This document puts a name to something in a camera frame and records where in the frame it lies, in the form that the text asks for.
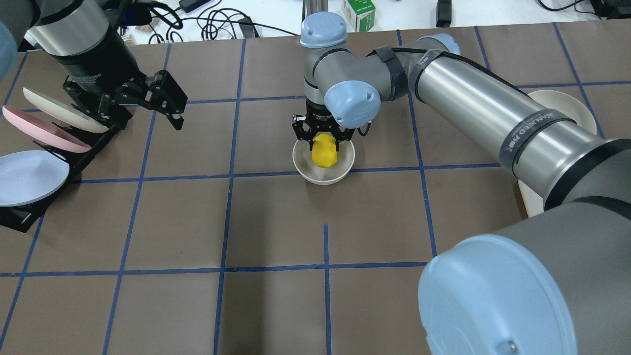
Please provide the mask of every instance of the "robotic arm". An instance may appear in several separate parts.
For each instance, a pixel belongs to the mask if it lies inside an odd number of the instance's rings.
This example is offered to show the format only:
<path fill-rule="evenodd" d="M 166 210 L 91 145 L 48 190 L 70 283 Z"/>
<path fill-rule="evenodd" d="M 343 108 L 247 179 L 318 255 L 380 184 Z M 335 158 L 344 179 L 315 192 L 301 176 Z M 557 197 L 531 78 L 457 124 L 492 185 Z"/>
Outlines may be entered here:
<path fill-rule="evenodd" d="M 83 113 L 124 128 L 138 104 L 177 130 L 187 96 L 166 70 L 147 77 L 95 0 L 12 0 L 0 4 L 0 78 L 15 65 L 16 43 L 28 32 L 66 70 L 63 87 Z"/>
<path fill-rule="evenodd" d="M 545 200 L 546 212 L 434 258 L 418 298 L 433 355 L 623 354 L 631 349 L 631 140 L 604 140 L 460 57 L 449 36 L 356 60 L 342 18 L 302 25 L 298 139 L 337 144 L 408 92 Z"/>

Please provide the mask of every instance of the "white floor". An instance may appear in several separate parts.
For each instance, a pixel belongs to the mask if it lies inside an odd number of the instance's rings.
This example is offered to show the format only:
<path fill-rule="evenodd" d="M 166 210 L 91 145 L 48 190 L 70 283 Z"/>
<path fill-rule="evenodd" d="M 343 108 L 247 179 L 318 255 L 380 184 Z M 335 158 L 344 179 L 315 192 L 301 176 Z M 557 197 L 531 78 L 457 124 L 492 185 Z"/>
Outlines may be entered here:
<path fill-rule="evenodd" d="M 167 3 L 172 8 L 178 6 L 178 0 L 162 0 L 162 2 Z M 203 9 L 217 2 L 218 0 L 212 0 L 192 13 L 187 14 L 180 10 L 178 14 L 182 18 L 196 17 Z M 570 4 L 571 0 L 543 0 L 543 2 L 549 7 L 559 8 Z M 375 26 L 371 31 L 435 27 L 437 0 L 373 0 L 373 3 L 377 7 L 377 13 Z M 343 16 L 341 7 L 342 0 L 329 0 L 329 11 Z M 255 23 L 300 33 L 302 0 L 221 0 L 221 4 L 215 9 L 220 8 L 235 8 L 249 15 Z M 593 10 L 589 0 L 578 4 L 577 8 L 582 11 Z M 547 11 L 536 0 L 453 0 L 451 25 L 452 27 L 465 27 L 597 19 L 594 15 L 577 13 L 572 8 L 558 12 Z M 164 36 L 168 25 L 161 22 L 155 29 Z M 262 37 L 287 35 L 268 28 L 258 28 L 257 30 Z M 201 31 L 195 20 L 185 20 L 184 29 L 178 32 L 185 41 L 201 40 Z M 145 44 L 152 32 L 130 28 L 128 33 L 131 34 L 136 44 Z M 228 32 L 220 31 L 218 39 L 227 38 L 230 38 Z"/>

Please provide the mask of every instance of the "box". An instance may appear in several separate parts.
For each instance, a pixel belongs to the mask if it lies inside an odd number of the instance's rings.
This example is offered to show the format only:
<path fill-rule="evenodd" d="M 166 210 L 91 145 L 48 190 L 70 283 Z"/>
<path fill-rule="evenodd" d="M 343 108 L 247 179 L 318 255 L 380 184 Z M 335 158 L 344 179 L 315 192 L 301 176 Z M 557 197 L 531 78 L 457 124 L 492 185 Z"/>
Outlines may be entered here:
<path fill-rule="evenodd" d="M 356 32 L 367 32 L 375 25 L 375 4 L 371 0 L 343 0 L 343 11 Z"/>

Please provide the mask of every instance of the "light blue joint cap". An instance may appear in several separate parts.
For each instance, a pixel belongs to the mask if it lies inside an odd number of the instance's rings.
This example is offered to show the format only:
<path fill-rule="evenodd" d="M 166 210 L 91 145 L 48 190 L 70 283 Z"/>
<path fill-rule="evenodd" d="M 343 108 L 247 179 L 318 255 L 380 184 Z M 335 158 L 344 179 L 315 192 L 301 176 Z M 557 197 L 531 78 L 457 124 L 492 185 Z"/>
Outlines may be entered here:
<path fill-rule="evenodd" d="M 18 46 L 9 29 L 0 21 L 0 80 L 11 71 L 18 60 Z"/>
<path fill-rule="evenodd" d="M 526 248 L 502 236 L 466 239 L 427 264 L 418 286 L 433 355 L 577 355 L 561 290 Z"/>
<path fill-rule="evenodd" d="M 330 12 L 312 13 L 302 22 L 300 44 L 306 48 L 326 48 L 346 41 L 346 22 Z"/>
<path fill-rule="evenodd" d="M 439 33 L 433 36 L 425 36 L 419 39 L 424 39 L 424 38 L 433 38 L 435 40 L 439 40 L 440 43 L 442 43 L 445 47 L 447 47 L 447 50 L 449 52 L 460 55 L 460 46 L 456 43 L 456 40 L 454 40 L 454 37 L 451 37 L 450 35 L 446 33 Z"/>
<path fill-rule="evenodd" d="M 358 128 L 372 121 L 381 108 L 379 92 L 358 80 L 337 83 L 324 94 L 324 104 L 344 128 Z"/>

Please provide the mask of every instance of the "yellow fruit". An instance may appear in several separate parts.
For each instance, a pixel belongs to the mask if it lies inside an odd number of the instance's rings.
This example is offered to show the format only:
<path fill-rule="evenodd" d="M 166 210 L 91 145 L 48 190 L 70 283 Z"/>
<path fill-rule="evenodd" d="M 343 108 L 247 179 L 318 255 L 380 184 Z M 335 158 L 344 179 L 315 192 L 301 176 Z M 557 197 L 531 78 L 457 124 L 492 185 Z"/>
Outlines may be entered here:
<path fill-rule="evenodd" d="M 338 152 L 335 149 L 335 138 L 322 133 L 314 138 L 314 148 L 311 151 L 314 164 L 328 168 L 338 162 Z"/>

